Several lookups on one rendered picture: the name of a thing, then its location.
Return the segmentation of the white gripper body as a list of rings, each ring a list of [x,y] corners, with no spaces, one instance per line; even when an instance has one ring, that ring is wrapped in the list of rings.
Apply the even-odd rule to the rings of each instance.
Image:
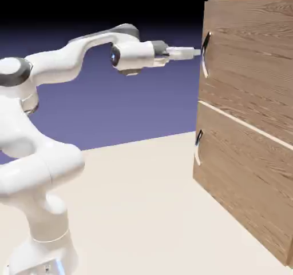
[[[166,52],[171,60],[189,60],[195,57],[193,47],[168,47]]]

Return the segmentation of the long curved metal handle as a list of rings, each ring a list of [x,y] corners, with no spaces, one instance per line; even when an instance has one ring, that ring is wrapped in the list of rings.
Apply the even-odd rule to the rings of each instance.
[[[207,64],[205,62],[205,55],[206,55],[206,51],[207,51],[207,47],[208,47],[208,44],[209,44],[209,40],[211,38],[211,35],[212,35],[212,32],[209,31],[207,33],[207,35],[205,36],[205,39],[204,39],[203,44],[201,46],[201,67],[202,67],[203,74],[204,74],[204,77],[205,78],[208,78],[209,77],[209,73],[208,73],[208,69],[207,69]]]

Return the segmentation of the large wood cabinet door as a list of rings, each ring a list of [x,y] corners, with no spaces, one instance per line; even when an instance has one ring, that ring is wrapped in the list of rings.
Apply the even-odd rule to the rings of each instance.
[[[293,0],[208,0],[199,98],[293,145]]]

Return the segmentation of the light wood cabinet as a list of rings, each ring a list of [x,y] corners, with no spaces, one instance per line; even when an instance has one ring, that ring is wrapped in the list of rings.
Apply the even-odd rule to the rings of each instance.
[[[293,0],[207,0],[194,179],[293,269]]]

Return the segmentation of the small wood cabinet door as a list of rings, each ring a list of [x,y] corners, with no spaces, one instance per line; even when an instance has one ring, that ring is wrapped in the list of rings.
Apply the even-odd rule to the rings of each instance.
[[[293,268],[293,145],[204,102],[194,179],[283,265]]]

